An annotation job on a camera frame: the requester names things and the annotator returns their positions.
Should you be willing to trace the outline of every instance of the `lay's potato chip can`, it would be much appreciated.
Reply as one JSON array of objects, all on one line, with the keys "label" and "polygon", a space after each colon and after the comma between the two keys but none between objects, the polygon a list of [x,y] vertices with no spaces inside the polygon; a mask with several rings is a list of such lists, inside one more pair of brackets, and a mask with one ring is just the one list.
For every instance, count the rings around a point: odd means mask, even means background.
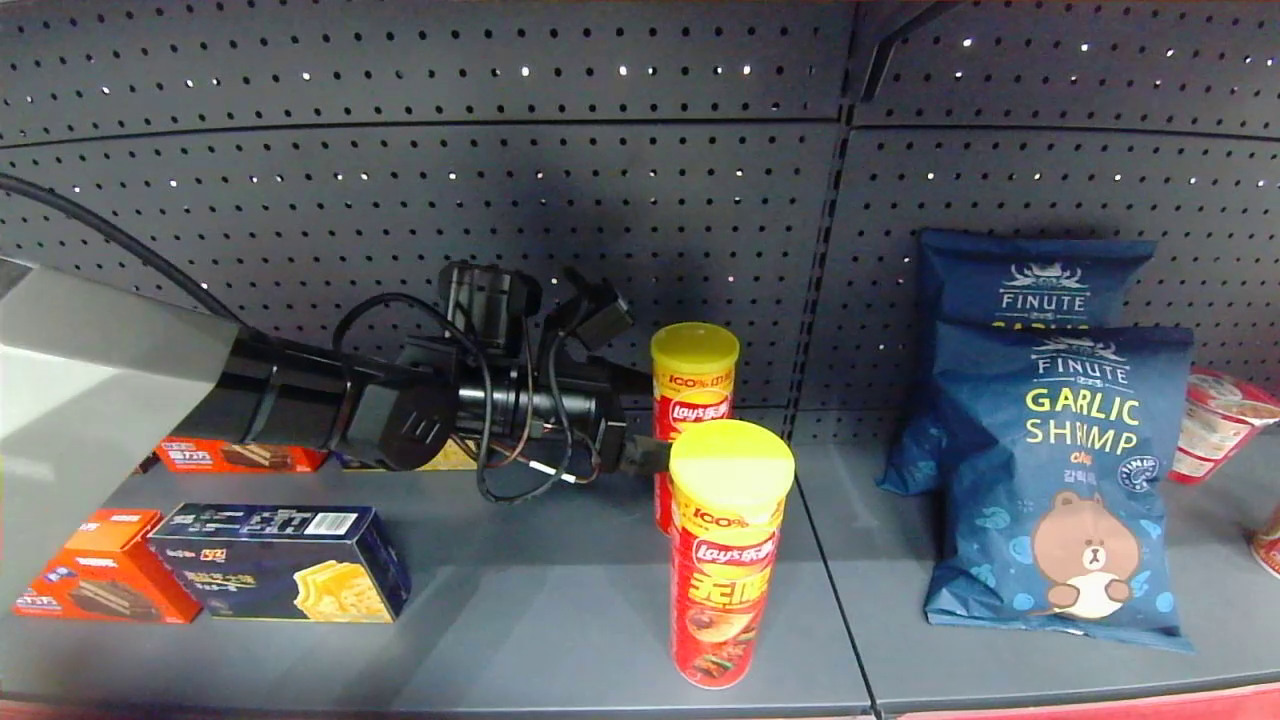
[{"label": "lay's potato chip can", "polygon": [[701,688],[746,675],[769,593],[795,457],[742,420],[686,428],[671,447],[671,656]]},{"label": "lay's potato chip can", "polygon": [[[667,325],[649,342],[653,355],[653,433],[671,442],[681,430],[733,413],[733,365],[739,342],[733,333],[708,323]],[[672,529],[671,475],[654,475],[654,519]]]}]

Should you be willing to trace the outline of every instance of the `brown bear illustration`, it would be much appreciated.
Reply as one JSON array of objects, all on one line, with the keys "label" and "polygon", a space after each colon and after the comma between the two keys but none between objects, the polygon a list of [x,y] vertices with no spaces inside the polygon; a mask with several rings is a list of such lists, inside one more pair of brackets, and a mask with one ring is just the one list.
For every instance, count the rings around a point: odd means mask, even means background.
[{"label": "brown bear illustration", "polygon": [[1138,538],[1102,506],[1101,496],[1084,500],[1070,491],[1053,496],[1032,534],[1032,552],[1053,583],[1052,611],[1083,620],[1106,618],[1129,600],[1129,578],[1142,560]]}]

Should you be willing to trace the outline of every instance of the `instant noodle cup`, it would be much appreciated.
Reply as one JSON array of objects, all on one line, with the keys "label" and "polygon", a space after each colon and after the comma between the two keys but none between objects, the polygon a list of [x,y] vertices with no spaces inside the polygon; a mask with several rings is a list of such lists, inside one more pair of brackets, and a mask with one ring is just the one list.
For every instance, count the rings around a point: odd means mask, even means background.
[{"label": "instant noodle cup", "polygon": [[1204,480],[1276,421],[1280,401],[1262,388],[1216,370],[1192,368],[1169,479],[1188,484]]},{"label": "instant noodle cup", "polygon": [[1266,527],[1253,534],[1249,547],[1253,550],[1253,559],[1268,573],[1280,578],[1280,505],[1271,514]]},{"label": "instant noodle cup", "polygon": [[742,420],[686,428],[671,447],[671,656],[700,688],[746,675],[778,551],[795,457]]},{"label": "instant noodle cup", "polygon": [[[649,342],[653,355],[654,438],[671,442],[696,423],[733,413],[733,365],[739,342],[733,333],[708,323],[667,325]],[[654,520],[671,534],[671,475],[654,475]]]}]

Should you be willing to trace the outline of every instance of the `gray arm casing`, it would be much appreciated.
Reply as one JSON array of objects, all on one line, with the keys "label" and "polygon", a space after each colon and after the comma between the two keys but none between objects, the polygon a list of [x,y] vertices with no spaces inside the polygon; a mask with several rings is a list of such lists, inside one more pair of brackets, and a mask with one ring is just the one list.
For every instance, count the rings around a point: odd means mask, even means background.
[{"label": "gray arm casing", "polygon": [[0,258],[0,609],[212,389],[237,329]]}]

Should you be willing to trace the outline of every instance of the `chip bag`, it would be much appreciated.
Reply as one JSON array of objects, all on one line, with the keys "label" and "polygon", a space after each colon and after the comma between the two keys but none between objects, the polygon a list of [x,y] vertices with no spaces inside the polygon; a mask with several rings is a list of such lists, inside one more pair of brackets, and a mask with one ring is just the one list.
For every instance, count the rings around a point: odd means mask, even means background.
[{"label": "chip bag", "polygon": [[916,396],[879,487],[916,495],[938,487],[946,433],[928,392],[936,320],[1010,329],[1094,328],[1114,323],[1152,241],[1009,240],[927,229],[920,234],[920,342]]},{"label": "chip bag", "polygon": [[1178,445],[1190,331],[938,323],[937,341],[947,542],[929,623],[1189,651],[1156,486]]}]

